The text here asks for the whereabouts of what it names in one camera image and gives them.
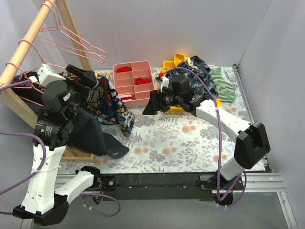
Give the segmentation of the colourful comic print shorts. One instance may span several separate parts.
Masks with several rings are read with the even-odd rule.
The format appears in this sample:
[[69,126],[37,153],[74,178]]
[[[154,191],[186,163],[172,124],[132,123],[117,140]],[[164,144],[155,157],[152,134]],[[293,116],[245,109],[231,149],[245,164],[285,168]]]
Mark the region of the colourful comic print shorts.
[[[82,102],[81,108],[91,114],[100,124],[118,124],[125,135],[130,135],[134,126],[134,113],[124,104],[122,98],[110,82],[106,74],[95,74],[98,85],[92,89]],[[42,107],[41,95],[44,87],[29,84],[14,87],[13,92],[18,95],[34,113]]]

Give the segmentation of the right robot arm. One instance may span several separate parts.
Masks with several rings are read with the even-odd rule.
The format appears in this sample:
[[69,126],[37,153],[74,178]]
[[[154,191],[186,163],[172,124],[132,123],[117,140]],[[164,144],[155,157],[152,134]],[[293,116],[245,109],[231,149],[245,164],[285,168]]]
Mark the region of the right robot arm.
[[196,94],[182,75],[170,80],[163,78],[160,90],[150,92],[143,115],[167,112],[172,106],[179,106],[195,117],[220,127],[235,143],[234,156],[213,177],[202,182],[206,187],[228,189],[239,174],[253,168],[271,150],[265,126],[261,122],[249,123],[215,107],[213,100],[207,99],[203,94]]

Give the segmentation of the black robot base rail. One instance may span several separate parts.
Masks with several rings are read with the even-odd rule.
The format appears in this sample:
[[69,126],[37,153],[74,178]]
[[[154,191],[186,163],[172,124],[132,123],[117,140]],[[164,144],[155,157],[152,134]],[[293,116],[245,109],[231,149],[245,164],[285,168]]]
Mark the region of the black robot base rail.
[[117,200],[213,201],[216,172],[100,174],[85,189],[90,191]]

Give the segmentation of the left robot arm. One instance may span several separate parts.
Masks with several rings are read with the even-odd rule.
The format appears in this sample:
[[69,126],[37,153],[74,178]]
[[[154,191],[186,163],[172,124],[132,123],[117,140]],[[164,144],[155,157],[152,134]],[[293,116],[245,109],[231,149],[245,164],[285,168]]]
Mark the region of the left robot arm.
[[43,112],[38,118],[33,136],[34,174],[29,181],[22,203],[13,209],[13,216],[32,219],[41,226],[59,224],[68,212],[69,205],[84,190],[98,190],[101,185],[99,170],[82,168],[76,176],[60,188],[55,188],[61,157],[66,150],[68,138],[74,128],[79,103],[89,91],[97,86],[92,70],[67,65],[66,71],[78,78],[70,80],[54,73],[42,64],[37,76],[31,76],[31,84],[44,87],[41,96]]

